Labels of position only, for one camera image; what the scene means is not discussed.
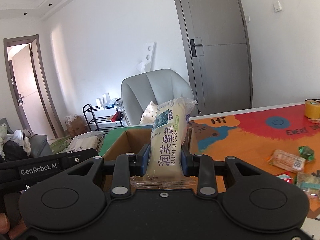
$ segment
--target doorway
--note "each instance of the doorway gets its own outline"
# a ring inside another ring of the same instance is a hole
[[[12,99],[23,129],[48,139],[65,136],[44,74],[39,36],[4,39]]]
[[[240,0],[175,0],[198,114],[252,107],[249,39]]]

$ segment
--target blue gripper pad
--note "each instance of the blue gripper pad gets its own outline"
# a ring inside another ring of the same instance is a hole
[[[141,174],[145,175],[147,172],[148,162],[149,162],[149,155],[150,155],[150,144],[146,148],[143,157],[142,157],[142,165],[141,165]]]
[[[181,168],[183,171],[183,175],[186,176],[188,174],[188,166],[187,166],[187,157],[183,149],[181,149]]]

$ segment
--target black bag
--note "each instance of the black bag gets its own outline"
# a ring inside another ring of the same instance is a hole
[[[3,146],[4,159],[7,162],[28,159],[27,153],[14,141],[7,141]]]

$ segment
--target green candy wrapper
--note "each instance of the green candy wrapper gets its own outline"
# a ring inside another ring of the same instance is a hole
[[[300,157],[306,159],[308,162],[315,159],[315,151],[309,146],[300,146],[299,147]]]

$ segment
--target yellow tape roll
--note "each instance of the yellow tape roll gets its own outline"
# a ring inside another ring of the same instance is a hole
[[[306,101],[306,109],[304,115],[310,119],[320,118],[320,103],[315,100]]]

